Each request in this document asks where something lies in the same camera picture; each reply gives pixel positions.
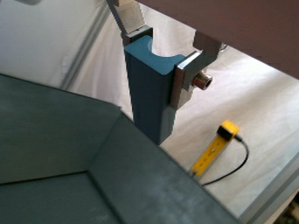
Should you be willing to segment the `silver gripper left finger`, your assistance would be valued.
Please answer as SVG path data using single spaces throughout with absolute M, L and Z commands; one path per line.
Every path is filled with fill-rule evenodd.
M 122 39 L 126 46 L 143 36 L 154 36 L 154 28 L 146 24 L 136 0 L 107 0 L 107 5 L 122 31 Z

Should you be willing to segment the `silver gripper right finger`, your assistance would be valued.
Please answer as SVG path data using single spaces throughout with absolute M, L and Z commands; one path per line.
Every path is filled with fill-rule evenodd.
M 208 65 L 226 49 L 224 44 L 212 37 L 195 32 L 192 41 L 195 51 L 175 65 L 170 106 L 178 110 L 192 98 L 192 90 L 206 90 L 212 82 L 207 75 Z

